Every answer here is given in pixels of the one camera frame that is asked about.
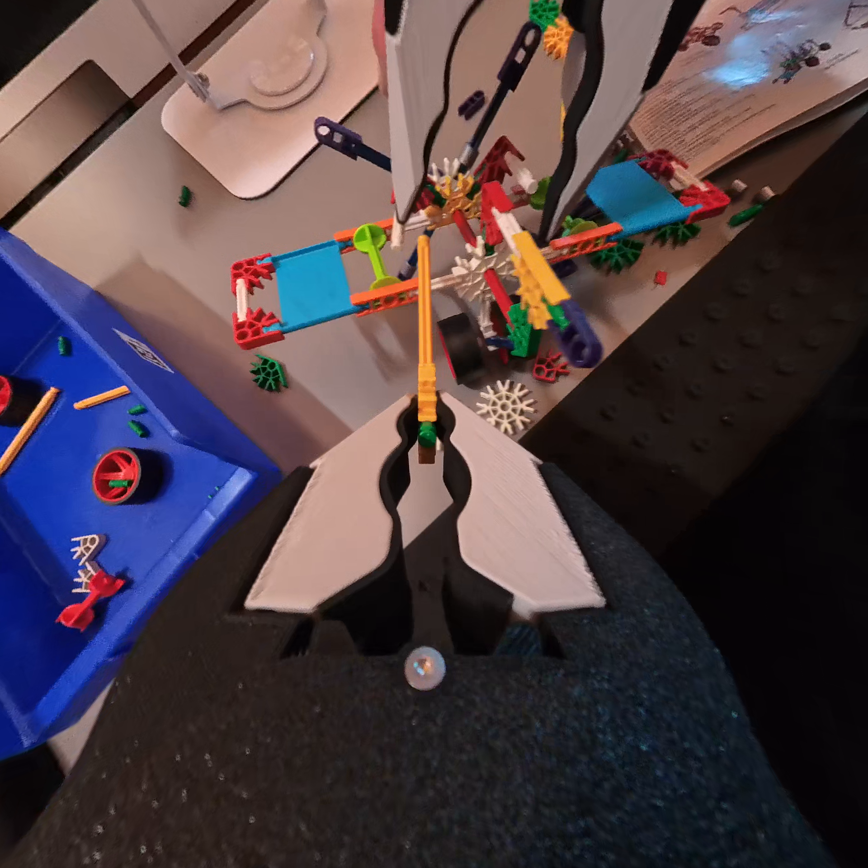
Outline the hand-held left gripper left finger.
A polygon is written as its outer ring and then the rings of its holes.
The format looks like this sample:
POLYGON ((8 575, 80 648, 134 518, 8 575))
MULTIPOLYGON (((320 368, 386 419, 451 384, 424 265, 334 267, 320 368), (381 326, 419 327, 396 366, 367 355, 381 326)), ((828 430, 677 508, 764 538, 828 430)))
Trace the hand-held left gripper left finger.
POLYGON ((246 610, 312 613, 380 567, 394 521, 381 494, 403 442, 402 396, 312 465, 312 475, 245 599, 246 610))

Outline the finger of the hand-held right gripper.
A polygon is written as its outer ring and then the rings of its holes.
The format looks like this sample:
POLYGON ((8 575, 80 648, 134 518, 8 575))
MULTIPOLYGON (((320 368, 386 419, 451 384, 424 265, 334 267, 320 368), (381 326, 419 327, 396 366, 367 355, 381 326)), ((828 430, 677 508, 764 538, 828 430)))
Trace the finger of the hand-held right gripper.
POLYGON ((417 208, 450 103, 450 68, 477 1, 386 1, 385 57, 396 221, 417 208))
POLYGON ((561 156, 548 186, 541 237, 555 236, 640 105, 671 6, 667 1, 561 4, 573 34, 561 70, 561 156))

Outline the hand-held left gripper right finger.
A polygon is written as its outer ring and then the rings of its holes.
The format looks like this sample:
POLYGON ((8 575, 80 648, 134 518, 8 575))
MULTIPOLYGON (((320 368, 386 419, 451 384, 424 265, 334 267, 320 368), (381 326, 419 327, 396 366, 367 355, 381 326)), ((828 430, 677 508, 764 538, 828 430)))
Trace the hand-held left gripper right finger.
POLYGON ((469 491, 457 486, 462 560, 507 591, 522 617, 600 609, 604 595, 541 472, 541 462, 449 394, 454 420, 445 460, 458 457, 469 491))

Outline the orange rod with green tip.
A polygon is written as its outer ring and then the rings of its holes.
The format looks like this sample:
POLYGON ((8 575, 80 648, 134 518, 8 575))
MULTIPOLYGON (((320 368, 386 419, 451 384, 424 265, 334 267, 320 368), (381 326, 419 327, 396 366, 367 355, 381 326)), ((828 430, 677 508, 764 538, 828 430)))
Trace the orange rod with green tip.
POLYGON ((438 392, 433 359, 429 237, 418 239, 418 462, 436 461, 438 392))

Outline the colourful construction toy model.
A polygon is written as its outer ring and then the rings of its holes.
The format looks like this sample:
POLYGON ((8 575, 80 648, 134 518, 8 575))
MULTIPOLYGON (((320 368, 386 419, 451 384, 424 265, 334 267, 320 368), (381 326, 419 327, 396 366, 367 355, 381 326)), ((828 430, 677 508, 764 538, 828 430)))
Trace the colourful construction toy model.
MULTIPOLYGON (((570 369, 595 367, 602 343, 568 298, 560 267, 670 223, 700 224, 731 202, 665 149, 636 155, 623 149, 591 180, 589 204, 566 216, 554 238, 531 252, 530 235, 514 212, 526 205, 542 211, 549 180, 533 176, 506 136, 482 159, 461 157, 429 168, 407 228, 421 226, 431 236, 455 226, 464 239, 465 257, 456 257, 449 275, 431 280, 432 294, 453 289, 470 307, 437 323, 460 385, 483 376, 489 353, 509 363, 560 352, 570 369)), ((406 267, 397 276, 385 269, 381 252, 396 239, 393 220, 366 223, 331 241, 235 262, 235 344, 259 349, 331 320, 418 303, 418 269, 410 274, 406 267)))

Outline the building ideas booklet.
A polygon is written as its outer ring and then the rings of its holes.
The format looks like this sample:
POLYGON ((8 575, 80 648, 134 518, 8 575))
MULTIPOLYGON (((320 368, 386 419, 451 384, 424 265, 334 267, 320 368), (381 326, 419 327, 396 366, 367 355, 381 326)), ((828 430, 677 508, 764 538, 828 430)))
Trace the building ideas booklet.
POLYGON ((706 2, 628 129, 703 176, 866 84, 865 1, 706 2))

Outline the white snowflake connector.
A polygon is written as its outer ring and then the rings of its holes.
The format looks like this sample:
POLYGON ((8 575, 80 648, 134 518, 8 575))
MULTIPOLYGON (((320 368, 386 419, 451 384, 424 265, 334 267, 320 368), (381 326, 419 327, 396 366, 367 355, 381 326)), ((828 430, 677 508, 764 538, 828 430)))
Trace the white snowflake connector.
POLYGON ((536 398, 519 381, 497 380, 478 394, 476 414, 507 436, 523 432, 537 411, 536 398))

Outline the small green fan connector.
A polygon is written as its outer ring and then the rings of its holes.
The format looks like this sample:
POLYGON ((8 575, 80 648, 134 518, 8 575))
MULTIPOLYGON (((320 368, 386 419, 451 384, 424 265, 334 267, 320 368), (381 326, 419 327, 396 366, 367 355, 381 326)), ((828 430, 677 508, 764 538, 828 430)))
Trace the small green fan connector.
POLYGON ((279 393, 289 387, 284 364, 264 354, 255 355, 251 363, 250 376, 254 384, 265 392, 279 393))

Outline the white document stand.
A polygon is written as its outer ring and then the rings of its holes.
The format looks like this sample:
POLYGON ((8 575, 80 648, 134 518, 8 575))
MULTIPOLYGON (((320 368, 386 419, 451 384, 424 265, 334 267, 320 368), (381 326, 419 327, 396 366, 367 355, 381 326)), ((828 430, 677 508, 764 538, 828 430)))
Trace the white document stand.
POLYGON ((318 118, 342 121, 377 86, 374 2, 266 2, 198 71, 146 3, 134 6, 182 80, 163 129, 242 200, 272 191, 318 145, 318 118))

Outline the black wheel with red hub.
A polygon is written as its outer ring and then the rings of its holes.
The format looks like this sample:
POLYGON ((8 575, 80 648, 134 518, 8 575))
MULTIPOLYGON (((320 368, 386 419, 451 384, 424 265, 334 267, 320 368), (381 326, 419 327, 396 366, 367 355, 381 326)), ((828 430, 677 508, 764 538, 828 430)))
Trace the black wheel with red hub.
POLYGON ((167 465, 154 450, 115 448, 103 454, 91 473, 91 490, 107 506, 143 505, 167 482, 167 465))
POLYGON ((42 388, 37 382, 2 374, 1 426, 21 426, 36 408, 41 396, 42 388))

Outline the red clip connector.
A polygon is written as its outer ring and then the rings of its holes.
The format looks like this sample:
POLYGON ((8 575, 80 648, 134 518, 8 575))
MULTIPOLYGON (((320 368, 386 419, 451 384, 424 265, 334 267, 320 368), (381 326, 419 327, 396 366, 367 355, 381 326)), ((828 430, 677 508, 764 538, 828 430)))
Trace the red clip connector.
POLYGON ((66 606, 56 618, 56 623, 83 632, 94 620, 96 603, 119 593, 126 583, 124 579, 113 576, 105 570, 96 570, 88 579, 84 600, 66 606))

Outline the black dotted rubber mat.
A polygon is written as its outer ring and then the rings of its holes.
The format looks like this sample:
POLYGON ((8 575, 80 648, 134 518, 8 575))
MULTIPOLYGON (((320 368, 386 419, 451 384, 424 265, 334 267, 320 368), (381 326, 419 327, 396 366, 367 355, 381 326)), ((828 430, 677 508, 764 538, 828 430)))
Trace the black dotted rubber mat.
POLYGON ((866 117, 522 445, 608 598, 590 862, 866 866, 866 117))

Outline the blue plastic bin with tag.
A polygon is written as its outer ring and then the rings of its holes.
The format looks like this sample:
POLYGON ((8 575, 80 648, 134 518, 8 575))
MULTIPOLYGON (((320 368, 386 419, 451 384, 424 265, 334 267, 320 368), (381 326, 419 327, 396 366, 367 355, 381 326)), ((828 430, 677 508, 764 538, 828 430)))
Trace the blue plastic bin with tag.
POLYGON ((1 482, 2 760, 77 722, 116 676, 159 601, 187 568, 280 480, 278 466, 171 368, 101 295, 2 230, 2 374, 62 390, 1 482), (61 357, 57 337, 71 340, 61 357), (88 410, 73 403, 126 385, 88 410), (140 417, 127 414, 138 404, 140 417), (146 425, 149 439, 127 427, 146 425), (143 505, 107 506, 91 490, 115 448, 154 450, 167 482, 143 505), (71 538, 101 534, 78 567, 71 538), (96 570, 124 579, 83 632, 56 623, 96 570))

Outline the long orange rod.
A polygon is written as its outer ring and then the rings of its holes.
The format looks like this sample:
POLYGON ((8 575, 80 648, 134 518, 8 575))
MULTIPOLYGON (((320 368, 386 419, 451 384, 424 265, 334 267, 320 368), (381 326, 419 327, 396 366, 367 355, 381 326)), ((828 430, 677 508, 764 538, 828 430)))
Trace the long orange rod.
POLYGON ((58 396, 61 395, 61 392, 62 390, 60 388, 52 386, 43 396, 40 397, 35 408, 27 416, 21 428, 17 431, 16 435, 2 453, 1 475, 4 475, 15 462, 16 458, 27 444, 27 441, 33 436, 42 420, 46 417, 49 410, 56 402, 58 396))

